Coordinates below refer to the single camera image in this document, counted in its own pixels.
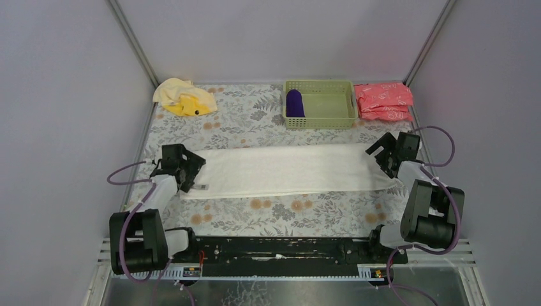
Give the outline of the white towel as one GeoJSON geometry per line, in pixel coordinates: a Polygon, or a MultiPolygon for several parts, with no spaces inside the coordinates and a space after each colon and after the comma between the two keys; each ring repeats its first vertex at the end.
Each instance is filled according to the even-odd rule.
{"type": "Polygon", "coordinates": [[[395,186],[363,143],[201,150],[185,200],[377,191],[395,186]]]}

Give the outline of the purple microfibre towel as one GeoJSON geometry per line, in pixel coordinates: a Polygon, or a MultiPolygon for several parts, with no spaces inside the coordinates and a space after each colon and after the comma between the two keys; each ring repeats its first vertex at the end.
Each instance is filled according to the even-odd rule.
{"type": "Polygon", "coordinates": [[[292,89],[286,95],[286,116],[293,118],[304,118],[304,105],[302,94],[297,89],[292,89]]]}

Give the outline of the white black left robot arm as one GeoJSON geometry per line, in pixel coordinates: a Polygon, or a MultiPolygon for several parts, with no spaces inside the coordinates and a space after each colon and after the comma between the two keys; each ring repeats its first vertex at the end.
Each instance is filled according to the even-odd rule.
{"type": "Polygon", "coordinates": [[[173,261],[201,261],[203,252],[192,228],[166,230],[161,215],[169,201],[195,186],[206,160],[183,144],[164,145],[161,158],[144,181],[149,190],[125,212],[109,219],[110,263],[116,275],[137,281],[136,273],[164,270],[173,261]]]}

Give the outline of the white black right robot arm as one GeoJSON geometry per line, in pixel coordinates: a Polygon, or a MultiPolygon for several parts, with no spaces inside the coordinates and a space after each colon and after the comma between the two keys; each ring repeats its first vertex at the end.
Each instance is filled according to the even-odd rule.
{"type": "Polygon", "coordinates": [[[459,241],[464,191],[432,175],[417,159],[419,148],[420,136],[400,132],[397,137],[385,133],[366,149],[384,174],[399,180],[408,191],[400,223],[373,229],[369,235],[372,245],[412,245],[441,253],[453,249],[459,241]]]}

